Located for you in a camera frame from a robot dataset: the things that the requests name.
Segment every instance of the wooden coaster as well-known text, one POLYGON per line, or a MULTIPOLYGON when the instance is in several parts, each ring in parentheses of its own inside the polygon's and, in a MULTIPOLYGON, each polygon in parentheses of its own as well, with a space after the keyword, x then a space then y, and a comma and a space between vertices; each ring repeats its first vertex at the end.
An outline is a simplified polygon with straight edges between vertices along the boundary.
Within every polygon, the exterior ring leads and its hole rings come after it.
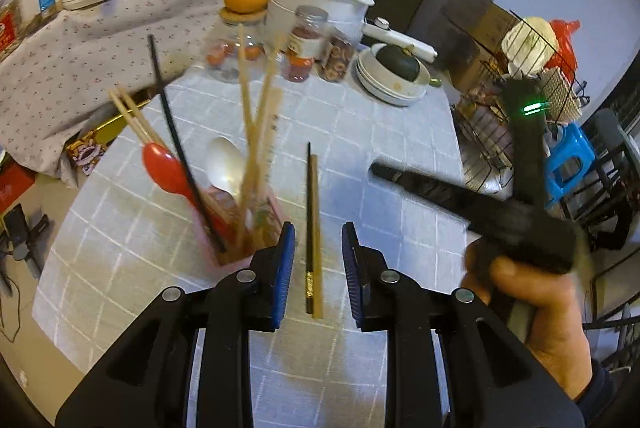
POLYGON ((222 8, 218 14, 220 18, 224 18, 228 22, 234 22, 236 24, 244 23, 244 22, 254 22, 256 20, 261 20, 267 14, 267 10, 260 10, 259 12, 255 12, 252 14, 237 14, 236 12, 232 12, 226 8, 222 8))

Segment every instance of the floor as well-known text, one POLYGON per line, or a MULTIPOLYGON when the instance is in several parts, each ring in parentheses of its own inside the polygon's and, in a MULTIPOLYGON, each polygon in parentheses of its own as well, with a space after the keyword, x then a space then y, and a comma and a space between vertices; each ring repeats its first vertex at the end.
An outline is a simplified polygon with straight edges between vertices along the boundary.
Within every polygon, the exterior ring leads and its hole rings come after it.
MULTIPOLYGON (((36 182, 17 201, 33 226, 42 214, 51 224, 38 246, 37 256, 42 261, 49 252, 60 225, 79 189, 69 189, 60 180, 38 174, 36 182)), ((54 423, 60 406, 82 379, 80 371, 54 347, 31 318, 31 307, 37 281, 24 262, 6 260, 6 270, 20 288, 20 331, 10 344, 0 335, 0 352, 15 378, 32 403, 50 423, 54 423)), ((4 315, 4 332, 11 338, 18 326, 18 297, 0 295, 4 315)))

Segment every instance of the cardboard box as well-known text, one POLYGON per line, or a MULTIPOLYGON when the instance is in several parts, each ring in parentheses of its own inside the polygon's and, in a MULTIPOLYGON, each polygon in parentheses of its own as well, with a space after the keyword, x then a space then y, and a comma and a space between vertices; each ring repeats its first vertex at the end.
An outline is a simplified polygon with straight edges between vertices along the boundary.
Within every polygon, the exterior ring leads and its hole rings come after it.
MULTIPOLYGON (((150 101, 146 98, 138 103, 137 106, 142 109, 150 101)), ((111 142, 118 137, 126 126, 126 120, 122 115, 118 114, 102 125, 83 134, 79 139, 68 141, 65 148, 72 166, 80 168, 85 175, 91 174, 95 165, 98 164, 98 161, 101 160, 105 151, 111 145, 111 142)))
POLYGON ((35 182, 36 175, 11 160, 0 171, 0 214, 25 193, 35 182))
POLYGON ((491 0, 451 0, 441 8, 427 36, 453 87, 466 94, 496 78, 487 65, 500 56, 502 39, 517 21, 491 0))
POLYGON ((518 23, 515 15, 492 0, 451 0, 441 12, 489 52, 500 50, 502 39, 518 23))
POLYGON ((451 84, 462 94, 475 89, 493 76, 486 69, 493 56, 444 14, 434 18, 430 44, 438 51, 438 61, 448 70, 451 84))

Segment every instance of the kitchen counter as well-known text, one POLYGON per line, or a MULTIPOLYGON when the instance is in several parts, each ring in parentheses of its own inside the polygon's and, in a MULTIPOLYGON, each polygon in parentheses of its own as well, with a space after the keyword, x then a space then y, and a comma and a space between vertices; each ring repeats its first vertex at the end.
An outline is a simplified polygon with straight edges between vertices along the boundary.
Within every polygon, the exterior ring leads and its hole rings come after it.
MULTIPOLYGON (((298 245, 282 327, 275 334, 251 333, 255 425, 382 426, 386 336, 356 331, 340 228, 353 221, 363 245, 382 251, 389 267, 424 287, 448 293, 458 285, 464 224, 367 176, 370 162, 386 157, 460 180, 449 104, 444 91, 429 87, 413 107, 392 107, 364 92, 351 75, 341 84, 315 76, 302 84, 281 78, 277 83, 285 96, 271 185, 296 228, 298 245), (303 299, 308 141, 320 167, 321 321, 306 315, 303 299)), ((253 102, 260 89, 261 82, 252 82, 253 102)), ((206 147, 213 137, 224 135, 244 150, 239 87, 192 69, 168 94, 194 176, 205 183, 206 147)), ((170 144, 158 98, 144 113, 170 144)), ((140 145, 127 128, 66 217, 33 306, 38 325, 82 372, 162 289, 204 289, 237 268, 218 268, 206 259, 193 220, 184 198, 149 179, 140 145)))

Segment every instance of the blue stool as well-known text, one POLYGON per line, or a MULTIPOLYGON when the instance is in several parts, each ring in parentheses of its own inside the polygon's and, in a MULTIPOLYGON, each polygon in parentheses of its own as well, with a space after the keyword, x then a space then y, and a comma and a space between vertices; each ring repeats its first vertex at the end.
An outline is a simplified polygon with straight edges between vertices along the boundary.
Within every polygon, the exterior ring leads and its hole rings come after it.
POLYGON ((571 123, 563 127, 563 132, 564 136, 560 140, 560 143, 551 149, 551 155, 546 160, 546 192, 549 198, 549 201, 546 203, 547 208, 571 192, 582 178, 584 178, 591 164, 593 164, 593 161, 596 159, 589 140, 584 137, 578 125, 571 123), (560 173, 560 168, 571 159, 576 159, 578 163, 580 163, 580 170, 567 181, 564 181, 560 173))

